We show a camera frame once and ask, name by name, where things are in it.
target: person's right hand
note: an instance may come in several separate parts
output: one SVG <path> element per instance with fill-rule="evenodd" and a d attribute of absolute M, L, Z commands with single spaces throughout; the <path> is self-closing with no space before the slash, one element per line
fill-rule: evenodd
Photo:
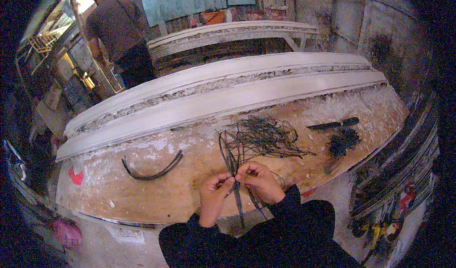
<path fill-rule="evenodd" d="M 258 162 L 246 162 L 237 170 L 236 180 L 250 188 L 255 197 L 274 205 L 285 197 L 271 170 Z"/>

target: dark t-shirt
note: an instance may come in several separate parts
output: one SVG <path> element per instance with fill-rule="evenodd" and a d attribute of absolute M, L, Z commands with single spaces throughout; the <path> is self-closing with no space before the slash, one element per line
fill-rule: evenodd
<path fill-rule="evenodd" d="M 86 38 L 100 38 L 109 59 L 116 61 L 130 48 L 144 42 L 145 25 L 140 14 L 131 0 L 105 0 L 88 15 L 84 28 Z"/>

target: hand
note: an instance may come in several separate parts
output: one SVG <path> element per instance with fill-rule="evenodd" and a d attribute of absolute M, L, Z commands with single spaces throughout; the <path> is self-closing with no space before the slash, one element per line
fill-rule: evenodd
<path fill-rule="evenodd" d="M 222 211 L 223 200 L 234 184 L 234 178 L 228 172 L 214 176 L 204 182 L 199 189 L 201 215 L 199 225 L 212 227 Z"/>
<path fill-rule="evenodd" d="M 236 180 L 250 188 L 255 197 L 274 205 L 285 197 L 271 170 L 258 162 L 247 162 L 237 170 Z"/>

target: red paint mark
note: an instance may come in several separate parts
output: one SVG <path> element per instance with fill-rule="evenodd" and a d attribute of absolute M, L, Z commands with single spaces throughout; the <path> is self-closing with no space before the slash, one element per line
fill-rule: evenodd
<path fill-rule="evenodd" d="M 71 166 L 71 168 L 68 170 L 68 176 L 70 176 L 74 185 L 79 186 L 83 182 L 84 173 L 81 171 L 79 172 L 79 174 L 75 175 L 73 166 Z"/>
<path fill-rule="evenodd" d="M 310 189 L 309 191 L 302 193 L 301 196 L 303 196 L 304 198 L 307 198 L 308 196 L 312 195 L 313 192 L 315 192 L 315 191 L 316 191 L 316 188 Z"/>

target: knife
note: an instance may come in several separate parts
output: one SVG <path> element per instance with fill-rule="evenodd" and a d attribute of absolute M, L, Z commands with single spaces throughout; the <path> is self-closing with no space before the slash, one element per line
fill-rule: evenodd
<path fill-rule="evenodd" d="M 317 124 L 313 126 L 308 126 L 307 128 L 310 129 L 327 129 L 327 128 L 337 128 L 337 127 L 346 127 L 350 125 L 354 125 L 359 123 L 359 118 L 357 117 L 351 117 L 348 119 L 344 119 L 341 122 L 333 122 L 333 123 L 322 123 L 322 124 Z"/>

